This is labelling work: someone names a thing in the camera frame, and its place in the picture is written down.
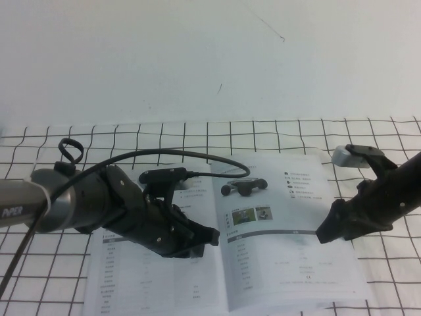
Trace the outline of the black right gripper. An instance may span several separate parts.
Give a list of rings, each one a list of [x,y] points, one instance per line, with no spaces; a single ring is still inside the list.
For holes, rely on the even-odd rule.
[[[387,210],[392,183],[390,179],[363,180],[357,185],[356,196],[347,202],[347,208],[345,201],[335,200],[316,230],[320,243],[326,244],[342,237],[344,230],[346,241],[392,230]]]

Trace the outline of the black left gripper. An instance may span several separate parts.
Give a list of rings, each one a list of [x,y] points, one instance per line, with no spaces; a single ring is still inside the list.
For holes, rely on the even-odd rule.
[[[139,216],[124,237],[165,258],[200,258],[205,246],[218,246],[220,232],[190,220],[181,209],[146,195]]]

